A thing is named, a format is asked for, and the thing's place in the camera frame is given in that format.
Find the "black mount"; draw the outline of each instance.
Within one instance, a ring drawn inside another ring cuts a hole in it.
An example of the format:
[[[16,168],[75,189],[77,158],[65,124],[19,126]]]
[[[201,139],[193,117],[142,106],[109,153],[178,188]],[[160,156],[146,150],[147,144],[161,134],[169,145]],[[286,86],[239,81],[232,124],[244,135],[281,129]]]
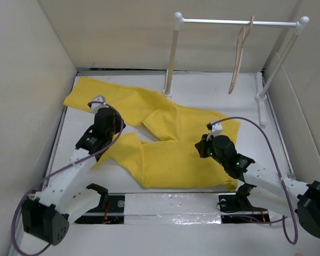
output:
[[[113,136],[121,129],[121,120],[119,114],[111,108],[100,108],[95,114],[94,124],[91,125],[76,144],[76,149],[83,148],[94,154],[113,140]],[[96,155],[99,160],[102,154]]]
[[[298,196],[300,225],[311,235],[320,238],[320,182],[308,184],[308,190]]]
[[[201,158],[212,157],[224,167],[230,177],[242,182],[246,168],[255,163],[253,159],[237,153],[235,144],[225,135],[211,136],[211,139],[207,140],[207,134],[204,134],[195,147]]]
[[[108,204],[108,190],[96,184],[90,184],[87,189],[95,190],[101,195],[98,207],[105,209]],[[39,239],[52,244],[59,244],[69,230],[67,214],[60,214],[55,205],[49,207],[40,204],[38,199],[26,199],[21,207],[23,229]]]

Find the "red wire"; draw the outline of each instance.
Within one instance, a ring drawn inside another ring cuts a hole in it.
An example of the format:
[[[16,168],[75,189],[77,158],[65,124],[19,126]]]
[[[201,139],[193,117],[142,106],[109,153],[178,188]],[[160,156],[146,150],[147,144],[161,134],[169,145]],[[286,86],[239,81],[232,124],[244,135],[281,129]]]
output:
[[[265,215],[264,215],[264,213],[263,213],[262,208],[259,208],[259,209],[260,209],[260,211],[261,211],[261,213],[262,213],[263,222],[266,222],[266,218],[265,218]]]
[[[111,202],[109,202],[108,207],[107,207],[107,209],[106,209],[106,211],[105,211],[105,216],[103,217],[103,222],[102,222],[102,224],[103,224],[104,221],[107,219],[107,213],[109,212],[110,206],[111,206]]]

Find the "rack leg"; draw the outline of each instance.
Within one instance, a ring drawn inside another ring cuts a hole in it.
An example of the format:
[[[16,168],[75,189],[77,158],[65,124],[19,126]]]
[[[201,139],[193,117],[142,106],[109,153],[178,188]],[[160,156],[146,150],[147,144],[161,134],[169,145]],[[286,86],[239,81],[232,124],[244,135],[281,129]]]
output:
[[[257,82],[257,94],[255,96],[255,101],[257,101],[257,105],[258,105],[258,115],[259,115],[260,124],[261,124],[261,122],[263,122],[262,125],[264,125],[264,126],[266,125],[266,121],[264,122],[264,120],[266,120],[266,113],[265,112],[263,113],[263,111],[261,111],[261,106],[263,107],[264,101],[267,99],[267,95],[266,95],[267,91],[269,90],[271,83],[273,82],[277,73],[281,69],[281,66],[284,63],[284,61],[286,60],[288,54],[290,53],[290,50],[293,48],[296,40],[298,39],[299,35],[301,35],[302,31],[304,30],[304,28],[308,22],[309,22],[309,18],[306,16],[302,17],[299,20],[298,26],[295,29],[295,33],[290,38],[286,48],[284,49],[284,51],[282,53],[280,60],[276,64],[274,71],[270,74],[262,91],[260,91],[261,89],[259,89],[259,84],[262,84],[262,83]]]
[[[169,68],[167,69],[167,72],[166,72],[166,87],[164,90],[164,95],[167,98],[172,97],[171,85],[172,85],[172,76],[173,76],[173,68],[174,68],[174,61],[175,61],[175,51],[177,49],[178,33],[179,33],[178,30],[173,30],[170,63],[169,63]]]
[[[262,73],[257,72],[256,73],[256,93],[260,93],[262,89],[263,89]],[[257,108],[258,108],[259,124],[266,126],[267,125],[267,110],[266,110],[265,102],[262,100],[257,101]]]
[[[171,55],[170,55],[170,63],[169,68],[166,72],[166,85],[164,90],[164,95],[167,98],[172,97],[171,85],[172,85],[172,76],[173,76],[173,68],[175,61],[175,51],[177,50],[177,42],[178,42],[178,34],[180,25],[183,23],[182,14],[180,12],[176,12],[174,15],[174,29],[173,29],[173,37],[172,37],[172,47],[171,47]]]

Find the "yellow pants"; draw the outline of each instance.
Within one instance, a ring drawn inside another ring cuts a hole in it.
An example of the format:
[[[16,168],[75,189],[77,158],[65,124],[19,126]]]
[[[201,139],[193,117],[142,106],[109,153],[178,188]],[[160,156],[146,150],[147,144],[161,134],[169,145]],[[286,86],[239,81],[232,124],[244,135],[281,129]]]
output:
[[[64,105],[90,111],[87,103],[102,94],[126,124],[144,125],[159,142],[141,142],[135,133],[121,136],[99,160],[115,159],[145,188],[237,187],[222,166],[211,158],[199,158],[194,144],[208,133],[206,124],[227,116],[180,106],[163,94],[137,87],[110,84],[81,77]],[[236,143],[240,123],[223,123],[222,134]]]

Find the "white floor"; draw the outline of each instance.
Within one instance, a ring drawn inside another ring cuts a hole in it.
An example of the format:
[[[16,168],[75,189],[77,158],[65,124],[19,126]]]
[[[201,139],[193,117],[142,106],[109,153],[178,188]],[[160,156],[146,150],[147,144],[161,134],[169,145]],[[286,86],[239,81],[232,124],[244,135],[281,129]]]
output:
[[[164,75],[96,76],[93,78],[156,91],[162,91],[165,82]],[[212,109],[229,116],[243,116],[258,123],[257,104],[254,100],[255,74],[240,74],[232,95],[228,95],[230,80],[231,74],[225,73],[176,73],[173,76],[172,100],[183,106]],[[90,113],[68,108],[52,166],[53,171],[64,166],[68,161],[75,143],[93,123],[93,117]],[[270,111],[267,119],[268,125],[265,132],[272,143],[282,172],[287,173],[288,163]],[[260,132],[251,124],[241,122],[237,150],[275,171],[273,160]],[[142,140],[156,140],[142,127],[127,127],[124,133],[132,131],[136,131]],[[223,187],[199,190],[145,190],[133,180],[127,170],[118,166],[114,161],[107,161],[100,169],[100,172],[96,172],[99,175],[96,174],[95,178],[101,185],[108,188],[110,193],[225,190]],[[194,201],[192,204],[188,203],[188,209],[196,209],[194,206],[197,206],[197,208],[204,209],[204,212],[213,215],[215,198],[213,194],[209,196],[211,196],[211,205],[209,202],[206,203],[209,204],[207,208],[199,200],[199,203]],[[126,208],[129,207],[128,203],[127,195]],[[150,202],[143,204],[140,201],[138,204],[138,209],[143,207],[144,211],[155,214],[153,210],[157,202],[153,202],[153,206],[150,205]],[[299,228],[299,241],[297,245],[292,246],[285,240],[281,224],[274,227],[254,224],[220,225],[216,224],[220,223],[217,214],[209,224],[188,225],[191,224],[189,221],[183,222],[186,225],[173,225],[166,221],[148,223],[151,224],[129,220],[124,225],[72,225],[62,243],[58,246],[51,246],[43,255],[294,256],[295,253],[302,253],[304,256],[320,255],[320,239],[310,236]],[[293,228],[290,221],[287,223],[287,228],[292,237]],[[23,250],[32,253],[37,252],[43,246],[45,246],[44,242],[24,234],[21,243]]]
[[[164,75],[120,75],[93,76],[101,81],[123,85],[137,86],[162,92]],[[228,95],[231,74],[229,73],[191,73],[181,72],[173,76],[172,100],[187,107],[211,109],[228,116],[242,116],[258,123],[255,73],[240,74],[236,88]],[[69,160],[76,142],[85,130],[93,123],[94,115],[73,108],[68,108],[62,128],[52,171],[63,167]],[[283,147],[278,136],[272,113],[268,113],[268,125],[264,129],[273,145],[279,166],[283,173],[289,170]],[[268,168],[275,170],[274,162],[262,134],[251,124],[241,121],[237,139],[237,150],[253,158]],[[136,132],[140,140],[156,141],[157,139],[143,126],[125,128],[123,133]],[[112,159],[92,172],[100,185],[108,188],[110,193],[144,193],[144,192],[183,192],[183,191],[226,191],[223,186],[205,189],[143,189]]]

